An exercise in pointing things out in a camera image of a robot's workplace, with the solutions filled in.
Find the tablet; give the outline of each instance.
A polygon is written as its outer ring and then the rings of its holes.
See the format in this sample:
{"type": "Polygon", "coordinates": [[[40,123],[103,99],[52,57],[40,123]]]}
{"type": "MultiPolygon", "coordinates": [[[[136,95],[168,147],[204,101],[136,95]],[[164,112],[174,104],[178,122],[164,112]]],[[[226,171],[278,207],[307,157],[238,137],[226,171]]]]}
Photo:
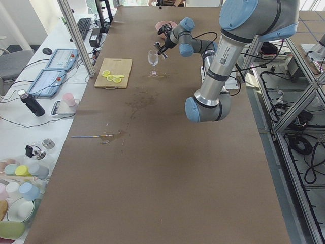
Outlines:
{"type": "Polygon", "coordinates": [[[36,97],[52,97],[61,87],[65,76],[64,70],[43,69],[28,89],[28,93],[36,97]]]}
{"type": "Polygon", "coordinates": [[[45,69],[68,71],[78,56],[77,49],[55,49],[45,69]]]}

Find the label sticker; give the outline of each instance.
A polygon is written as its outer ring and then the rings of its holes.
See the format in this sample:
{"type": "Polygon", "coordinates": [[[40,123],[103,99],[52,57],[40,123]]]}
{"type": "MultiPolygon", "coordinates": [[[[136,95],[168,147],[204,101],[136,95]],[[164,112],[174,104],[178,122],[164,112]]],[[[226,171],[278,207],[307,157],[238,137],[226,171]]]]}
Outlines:
{"type": "Polygon", "coordinates": [[[231,45],[221,45],[216,56],[218,63],[223,66],[228,66],[235,52],[235,47],[232,47],[231,45]]]}

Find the black water bottle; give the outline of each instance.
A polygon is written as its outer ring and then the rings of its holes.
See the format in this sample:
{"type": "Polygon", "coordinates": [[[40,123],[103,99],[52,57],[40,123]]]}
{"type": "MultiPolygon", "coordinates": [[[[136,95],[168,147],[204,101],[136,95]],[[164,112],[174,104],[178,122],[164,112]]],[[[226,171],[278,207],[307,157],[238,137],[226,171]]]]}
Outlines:
{"type": "Polygon", "coordinates": [[[20,96],[20,100],[26,104],[26,106],[35,114],[37,117],[42,116],[45,113],[44,108],[39,104],[38,101],[33,97],[33,95],[29,94],[25,90],[20,90],[18,92],[20,96]]]}

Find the computer mouse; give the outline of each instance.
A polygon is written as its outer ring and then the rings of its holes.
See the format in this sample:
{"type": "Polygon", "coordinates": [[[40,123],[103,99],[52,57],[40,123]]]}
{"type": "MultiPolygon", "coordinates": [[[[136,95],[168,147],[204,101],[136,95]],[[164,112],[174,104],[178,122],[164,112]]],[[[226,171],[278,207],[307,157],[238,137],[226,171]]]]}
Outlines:
{"type": "Polygon", "coordinates": [[[43,48],[42,52],[44,54],[47,54],[47,55],[51,55],[52,54],[52,50],[49,49],[48,47],[43,48]]]}

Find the black box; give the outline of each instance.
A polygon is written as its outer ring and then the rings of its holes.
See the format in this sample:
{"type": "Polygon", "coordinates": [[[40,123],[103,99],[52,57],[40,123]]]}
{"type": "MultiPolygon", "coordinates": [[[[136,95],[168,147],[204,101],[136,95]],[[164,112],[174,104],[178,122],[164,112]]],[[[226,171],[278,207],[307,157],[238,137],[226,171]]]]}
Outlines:
{"type": "Polygon", "coordinates": [[[93,29],[91,36],[89,38],[89,43],[91,47],[99,47],[102,39],[101,29],[93,29]]]}

